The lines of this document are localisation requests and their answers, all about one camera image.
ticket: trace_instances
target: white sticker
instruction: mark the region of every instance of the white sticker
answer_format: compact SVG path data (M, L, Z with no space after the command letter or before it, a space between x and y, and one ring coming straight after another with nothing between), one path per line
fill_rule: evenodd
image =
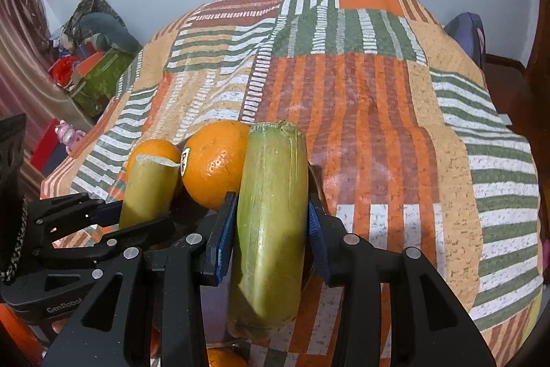
M183 177L183 174L185 173L185 169L187 168L187 159L189 158L189 152L191 151L191 148L185 148L183 150L183 153L181 154L181 177Z

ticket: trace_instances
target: curtain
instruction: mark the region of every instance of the curtain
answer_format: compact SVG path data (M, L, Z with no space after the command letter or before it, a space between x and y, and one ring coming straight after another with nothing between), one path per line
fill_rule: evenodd
M49 32L42 0L0 0L0 116L25 112L25 147L36 148L53 118L89 131L92 124L48 75ZM24 179L39 183L30 167Z

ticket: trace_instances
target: metal bolt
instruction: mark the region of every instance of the metal bolt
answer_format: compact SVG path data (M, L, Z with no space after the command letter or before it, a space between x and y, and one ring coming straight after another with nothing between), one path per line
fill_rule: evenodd
M185 241L187 241L189 244L198 244L202 241L202 235L201 234L189 234L187 237L185 237Z
M138 248L127 248L125 251L124 251L124 258L127 259L127 260L131 260L131 259L134 259L138 256L139 254L139 249Z
M356 245L359 242L359 237L355 234L347 234L344 236L344 243Z
M420 256L422 255L422 252L420 252L420 250L417 248L407 248L405 250L405 253L410 259L414 259L414 260L419 259Z

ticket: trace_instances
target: yellow-green cylindrical vegetable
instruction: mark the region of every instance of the yellow-green cylindrical vegetable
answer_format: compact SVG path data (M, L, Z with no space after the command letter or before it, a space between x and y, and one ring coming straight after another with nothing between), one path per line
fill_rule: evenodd
M137 156L120 211L120 229L150 221L168 212L178 180L178 163L160 156Z
M237 224L228 329L268 339L296 317L307 224L307 152L290 122L252 126Z

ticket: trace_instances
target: bed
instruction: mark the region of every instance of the bed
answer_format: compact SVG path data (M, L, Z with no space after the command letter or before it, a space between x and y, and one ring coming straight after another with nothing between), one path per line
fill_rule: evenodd
M416 246L504 365L542 293L530 146L500 120L483 74L417 0L217 0L159 31L41 196L122 199L137 143L179 143L218 119L287 119L306 133L329 211L379 248ZM63 246L90 245L89 228ZM250 365L330 365L340 289L314 277L298 318ZM382 290L389 366L389 289Z

